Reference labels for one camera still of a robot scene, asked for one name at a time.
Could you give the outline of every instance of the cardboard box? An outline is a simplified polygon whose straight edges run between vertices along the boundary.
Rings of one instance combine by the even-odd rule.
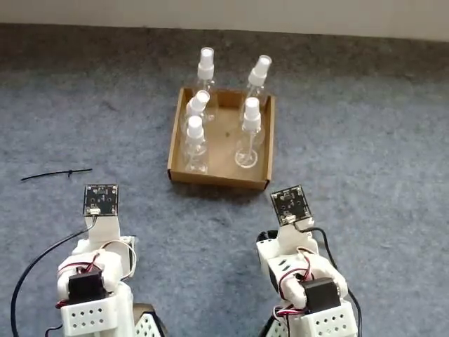
[[[175,123],[168,157],[168,177],[184,183],[221,185],[264,190],[272,179],[275,99],[268,97],[262,111],[265,140],[259,149],[259,159],[251,169],[239,167],[234,161],[236,142],[239,136],[239,106],[243,101],[242,91],[219,90],[217,119],[207,124],[208,174],[190,173],[184,170],[180,149],[182,132],[180,120],[185,107],[193,96],[189,88],[182,88],[177,101]]]

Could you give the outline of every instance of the red wire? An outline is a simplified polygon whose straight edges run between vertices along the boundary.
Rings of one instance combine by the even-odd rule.
[[[285,300],[285,298],[283,297],[282,281],[283,281],[288,275],[290,275],[290,274],[292,274],[292,273],[294,273],[294,272],[304,272],[304,271],[305,271],[304,276],[303,276],[302,278],[303,278],[303,279],[308,278],[308,276],[309,276],[309,274],[310,274],[310,260],[309,260],[309,258],[306,257],[306,256],[304,256],[304,258],[306,259],[307,264],[308,264],[307,269],[305,269],[305,268],[295,268],[295,269],[289,270],[287,273],[285,273],[284,275],[282,275],[281,279],[279,280],[279,283],[278,283],[279,295],[280,295],[280,297],[281,297],[283,300]]]
[[[67,267],[75,267],[75,266],[82,266],[82,265],[87,265],[87,267],[84,268],[84,270],[85,270],[85,272],[90,272],[90,271],[92,270],[92,268],[95,266],[94,262],[95,262],[95,260],[97,259],[97,257],[98,257],[99,255],[100,255],[100,254],[97,253],[97,254],[93,257],[93,259],[92,259],[91,262],[73,262],[73,263],[69,263],[69,264],[65,265],[64,267],[60,268],[60,269],[58,270],[58,272],[60,272],[61,270],[65,269],[65,268],[67,268]]]

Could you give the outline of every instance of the circuit board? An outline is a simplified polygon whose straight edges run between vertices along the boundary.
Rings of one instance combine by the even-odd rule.
[[[301,185],[271,193],[271,197],[280,226],[311,218]]]
[[[118,185],[87,185],[84,189],[84,216],[91,216],[90,210],[100,209],[99,216],[117,216],[119,212]]]

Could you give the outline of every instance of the spray pump cap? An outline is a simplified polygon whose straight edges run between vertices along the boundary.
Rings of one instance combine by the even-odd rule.
[[[203,120],[200,116],[189,118],[187,137],[191,143],[201,142],[204,139]]]
[[[198,116],[206,108],[210,99],[209,93],[205,90],[200,90],[194,97],[187,103],[187,115]]]
[[[243,127],[248,131],[256,131],[260,128],[259,100],[256,97],[246,98]]]
[[[272,59],[269,56],[261,55],[253,70],[251,70],[248,81],[254,86],[263,86],[269,66],[272,64]]]
[[[201,57],[198,64],[198,78],[208,80],[213,78],[213,49],[204,47],[201,49]]]

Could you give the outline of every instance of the blue carpet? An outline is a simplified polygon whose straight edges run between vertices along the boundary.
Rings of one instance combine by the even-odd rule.
[[[274,177],[252,193],[172,184],[179,88],[199,49],[241,88],[261,53],[278,96]],[[124,234],[140,240],[129,284],[170,335],[256,336],[277,302],[255,238],[275,229],[269,192],[304,186],[358,296],[365,337],[449,330],[449,44],[254,32],[0,26],[0,326],[19,275],[84,226],[86,183],[118,183]],[[93,168],[41,178],[35,173]],[[18,301],[21,336],[60,323],[56,268],[37,265]]]

